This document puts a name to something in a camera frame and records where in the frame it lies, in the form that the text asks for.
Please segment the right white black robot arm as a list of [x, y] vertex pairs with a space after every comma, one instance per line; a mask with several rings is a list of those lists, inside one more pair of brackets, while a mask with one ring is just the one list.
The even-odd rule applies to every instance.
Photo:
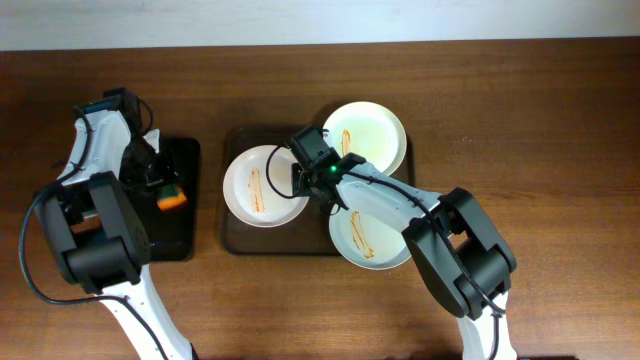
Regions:
[[335, 150], [294, 157], [298, 193], [322, 195], [401, 233], [428, 291], [456, 318], [464, 358], [516, 358], [506, 302], [517, 261], [470, 192], [421, 190]]

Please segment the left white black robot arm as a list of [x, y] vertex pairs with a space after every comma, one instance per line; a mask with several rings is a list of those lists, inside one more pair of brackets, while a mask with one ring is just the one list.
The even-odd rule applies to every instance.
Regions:
[[61, 276], [116, 318], [142, 359], [194, 359], [154, 287], [151, 242], [119, 179], [127, 149], [150, 144], [138, 99], [121, 95], [77, 107], [75, 142], [63, 172], [38, 191], [27, 211], [40, 222]]

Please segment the pale green plate with ketchup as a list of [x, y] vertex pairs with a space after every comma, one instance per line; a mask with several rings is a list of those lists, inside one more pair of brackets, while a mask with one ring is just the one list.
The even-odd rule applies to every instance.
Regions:
[[401, 233], [366, 213], [339, 210], [328, 228], [338, 252], [361, 268], [388, 270], [411, 258]]

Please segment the pink white plate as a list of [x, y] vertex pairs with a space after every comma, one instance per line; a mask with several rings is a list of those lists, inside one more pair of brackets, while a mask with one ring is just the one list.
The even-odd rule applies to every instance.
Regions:
[[260, 145], [238, 155], [226, 170], [223, 196], [229, 210], [242, 222], [272, 228], [291, 222], [302, 213], [307, 197], [286, 199], [273, 191], [266, 164], [275, 145]]

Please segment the orange green sponge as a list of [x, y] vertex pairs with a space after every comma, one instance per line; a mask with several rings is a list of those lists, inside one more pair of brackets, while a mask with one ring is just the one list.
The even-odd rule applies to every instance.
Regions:
[[184, 190], [176, 184], [168, 184], [160, 188], [156, 203], [161, 211], [179, 208], [188, 202]]

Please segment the cream plate with ketchup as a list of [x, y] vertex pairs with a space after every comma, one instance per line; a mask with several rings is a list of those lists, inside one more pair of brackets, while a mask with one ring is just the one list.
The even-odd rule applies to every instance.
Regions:
[[399, 118], [373, 102], [351, 102], [329, 115], [323, 129], [341, 157], [354, 153], [391, 175], [405, 158], [408, 140]]

